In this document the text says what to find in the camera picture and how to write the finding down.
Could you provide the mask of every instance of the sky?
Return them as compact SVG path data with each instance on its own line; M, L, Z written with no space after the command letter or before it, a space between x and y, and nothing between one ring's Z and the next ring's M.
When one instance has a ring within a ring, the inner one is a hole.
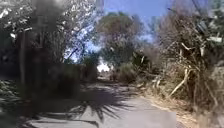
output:
M137 14L143 22L147 23L152 16L162 16L168 4L169 0L104 0L104 10Z

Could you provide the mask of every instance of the roadside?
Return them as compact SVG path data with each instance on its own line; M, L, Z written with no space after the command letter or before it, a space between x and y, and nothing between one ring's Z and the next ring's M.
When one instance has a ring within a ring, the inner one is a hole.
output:
M188 104L181 100L163 99L159 96L147 93L141 96L151 102L152 106L162 110L175 112L177 121L184 124L187 128L199 128L195 115L188 109Z

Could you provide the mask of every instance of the foliage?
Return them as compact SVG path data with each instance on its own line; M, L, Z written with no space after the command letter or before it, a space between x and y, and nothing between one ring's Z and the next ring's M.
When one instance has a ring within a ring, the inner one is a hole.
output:
M99 53L89 52L79 62L82 67L82 80L96 81L98 76Z
M143 24L137 16L122 12L109 13L96 25L96 44L102 45L101 56L114 67L130 61L137 45L137 37L143 32Z
M118 81L131 83L136 80L137 72L131 63L122 64L117 73Z
M216 57L216 53L219 52L216 50L218 43L211 40L214 30L210 26L212 20L200 12L194 1L191 5L195 5L199 16L186 5L174 1L166 16L154 23L154 36L161 45L167 64L175 62L182 67L176 72L177 75L179 72L178 76L181 77L175 77L175 71L168 70L170 77L175 77L172 82L179 81L174 88L171 87L169 96L178 94L187 98L192 106L212 109L219 104L218 97L215 96L217 86L209 78L209 71L218 60Z
M139 72L150 69L150 60L142 53L134 52L132 57L132 65Z

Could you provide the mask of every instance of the asphalt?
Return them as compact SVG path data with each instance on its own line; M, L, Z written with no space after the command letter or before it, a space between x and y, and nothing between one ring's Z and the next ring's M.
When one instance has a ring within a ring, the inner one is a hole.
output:
M30 124L37 128L184 128L176 121L175 113L160 110L148 100L132 97L125 90L97 87L84 92L79 103L72 104L71 99L48 102L52 105L50 109L63 106L69 110L52 109Z

